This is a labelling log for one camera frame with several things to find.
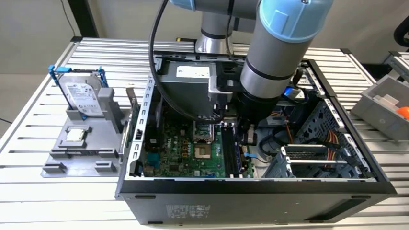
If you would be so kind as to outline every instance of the metal slatted tabletop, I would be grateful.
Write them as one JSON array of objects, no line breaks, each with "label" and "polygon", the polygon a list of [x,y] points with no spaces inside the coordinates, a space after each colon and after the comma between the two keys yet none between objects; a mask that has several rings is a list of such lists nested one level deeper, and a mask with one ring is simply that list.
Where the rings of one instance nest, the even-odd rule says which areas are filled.
[{"label": "metal slatted tabletop", "polygon": [[[246,54],[247,45],[235,44],[234,53]],[[193,52],[193,43],[157,42],[157,50]],[[346,110],[372,83],[354,57],[339,49],[310,48],[314,59]],[[109,86],[121,107],[129,107],[125,87],[143,92],[149,74],[147,43],[133,40],[83,38],[69,43],[55,66],[106,71]],[[42,178],[41,166],[63,125],[66,104],[49,76],[0,140],[0,226],[1,229],[151,228],[139,226],[122,201],[113,199],[115,177]],[[334,227],[378,230],[409,228],[409,142],[391,142],[363,121],[351,116],[366,145],[392,182],[398,196],[335,224],[185,226],[187,229],[270,229]]]}]

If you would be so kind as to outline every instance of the case label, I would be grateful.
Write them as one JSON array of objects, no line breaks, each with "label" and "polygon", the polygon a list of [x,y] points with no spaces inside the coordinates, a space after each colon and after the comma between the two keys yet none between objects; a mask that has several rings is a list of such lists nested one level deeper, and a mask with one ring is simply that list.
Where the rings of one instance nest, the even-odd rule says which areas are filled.
[{"label": "case label", "polygon": [[175,70],[178,78],[209,78],[210,67],[205,66],[178,66]]},{"label": "case label", "polygon": [[169,218],[206,218],[210,205],[166,205]]},{"label": "case label", "polygon": [[90,85],[85,83],[67,83],[65,86],[77,110],[86,116],[102,115],[102,110]]}]

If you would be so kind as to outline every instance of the white wall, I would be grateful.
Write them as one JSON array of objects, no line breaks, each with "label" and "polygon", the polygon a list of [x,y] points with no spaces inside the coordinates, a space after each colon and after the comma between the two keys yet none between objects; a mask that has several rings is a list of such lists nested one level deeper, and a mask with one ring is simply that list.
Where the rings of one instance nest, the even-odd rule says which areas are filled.
[{"label": "white wall", "polygon": [[[101,37],[147,38],[159,0],[89,0]],[[78,34],[66,5],[67,17]],[[362,62],[379,62],[394,43],[392,30],[409,14],[409,0],[334,0],[313,47],[349,48]],[[157,39],[199,36],[201,13],[167,5]],[[0,73],[45,73],[71,32],[58,0],[0,0]],[[247,43],[250,34],[234,33]]]},{"label": "white wall", "polygon": [[[103,16],[97,26],[109,38],[147,39],[159,0],[89,0]],[[349,48],[361,62],[380,62],[388,50],[404,50],[392,31],[409,15],[407,0],[334,0],[325,28],[311,47]],[[201,14],[167,4],[158,40],[199,36]],[[249,43],[250,34],[234,33],[233,41]]]},{"label": "white wall", "polygon": [[58,0],[0,1],[0,73],[46,73],[47,65],[55,62],[70,38]]}]

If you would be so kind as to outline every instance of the gray plastic holder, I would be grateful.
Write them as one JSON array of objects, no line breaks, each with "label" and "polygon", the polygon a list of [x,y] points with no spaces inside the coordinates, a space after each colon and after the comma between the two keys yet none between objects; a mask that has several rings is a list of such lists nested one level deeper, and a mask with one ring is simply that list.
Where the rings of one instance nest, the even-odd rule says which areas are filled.
[{"label": "gray plastic holder", "polygon": [[[390,98],[382,103],[379,98]],[[351,113],[395,141],[409,140],[409,120],[395,112],[409,106],[409,86],[384,76],[362,92]]]}]

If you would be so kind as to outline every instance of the black power cord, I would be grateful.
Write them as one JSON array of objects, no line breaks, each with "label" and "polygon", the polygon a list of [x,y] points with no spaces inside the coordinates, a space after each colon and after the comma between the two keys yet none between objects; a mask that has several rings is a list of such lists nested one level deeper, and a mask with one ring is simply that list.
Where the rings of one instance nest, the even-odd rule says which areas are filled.
[{"label": "black power cord", "polygon": [[67,21],[67,24],[69,24],[69,27],[70,27],[70,30],[71,30],[71,34],[73,34],[73,36],[75,36],[74,28],[71,27],[70,21],[69,21],[67,16],[66,16],[63,2],[62,2],[62,0],[59,0],[59,2],[61,2],[61,5],[62,5],[62,10],[63,10],[65,18],[66,18],[66,21]]},{"label": "black power cord", "polygon": [[154,67],[154,59],[153,59],[153,44],[154,44],[154,37],[155,37],[155,32],[157,32],[157,27],[158,27],[158,23],[159,23],[159,19],[163,13],[163,10],[166,8],[166,4],[167,4],[167,0],[163,0],[161,2],[158,11],[157,11],[157,15],[154,18],[154,23],[153,23],[153,27],[151,27],[151,31],[150,31],[150,36],[149,36],[149,51],[147,51],[147,56],[149,56],[149,67],[150,67],[150,72],[151,72],[151,77],[154,79],[154,83],[155,83],[155,87],[157,90],[162,96],[162,98],[165,99],[165,101],[167,102],[169,106],[171,107],[171,109],[179,113],[185,118],[199,122],[199,123],[206,123],[206,124],[217,124],[222,121],[222,110],[219,111],[219,115],[214,113],[214,115],[217,116],[210,117],[210,118],[199,118],[198,116],[194,116],[191,114],[189,114],[186,111],[183,111],[183,109],[174,103],[174,101],[170,99],[162,85],[161,82],[158,80],[158,76],[157,76],[157,70]]},{"label": "black power cord", "polygon": [[227,19],[227,27],[225,29],[225,50],[227,51],[230,60],[235,63],[235,65],[242,66],[242,64],[234,59],[230,46],[229,46],[229,28],[230,28],[230,22],[231,22],[231,14],[229,15]]},{"label": "black power cord", "polygon": [[11,124],[11,122],[9,120],[2,119],[1,117],[0,117],[0,121],[3,121],[6,123]]}]

